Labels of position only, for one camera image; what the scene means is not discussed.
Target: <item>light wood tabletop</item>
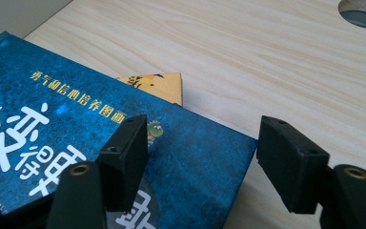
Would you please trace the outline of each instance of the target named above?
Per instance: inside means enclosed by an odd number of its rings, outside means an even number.
[[[111,77],[182,73],[183,107],[258,138],[291,123],[366,169],[366,29],[336,0],[74,0],[26,40]],[[254,158],[225,228],[319,228],[290,214]]]

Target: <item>blue book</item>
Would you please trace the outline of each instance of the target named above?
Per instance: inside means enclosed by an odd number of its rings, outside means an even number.
[[[0,209],[55,191],[95,161],[123,120],[148,117],[149,161],[127,214],[109,228],[220,228],[256,140],[4,32],[0,35]]]

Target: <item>wooden table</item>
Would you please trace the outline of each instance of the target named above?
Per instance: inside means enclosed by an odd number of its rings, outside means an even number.
[[[366,168],[366,29],[333,0],[74,0],[26,37],[111,77],[183,76],[183,106],[258,138],[295,126]],[[289,214],[254,159],[225,228],[319,228]]]

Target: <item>wood grain surface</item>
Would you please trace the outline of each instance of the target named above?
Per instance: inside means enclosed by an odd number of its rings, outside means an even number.
[[[366,29],[334,0],[74,0],[26,37],[111,77],[182,73],[186,109],[258,138],[274,116],[366,169]],[[225,228],[319,228],[256,158]]]

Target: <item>book cover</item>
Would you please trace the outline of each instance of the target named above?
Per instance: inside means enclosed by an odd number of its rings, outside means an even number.
[[[150,158],[132,211],[110,228],[219,228],[256,140],[8,33],[0,35],[0,208],[55,191],[62,170],[146,114]]]
[[[183,104],[181,73],[146,74],[119,77],[117,80],[168,102],[180,106]]]

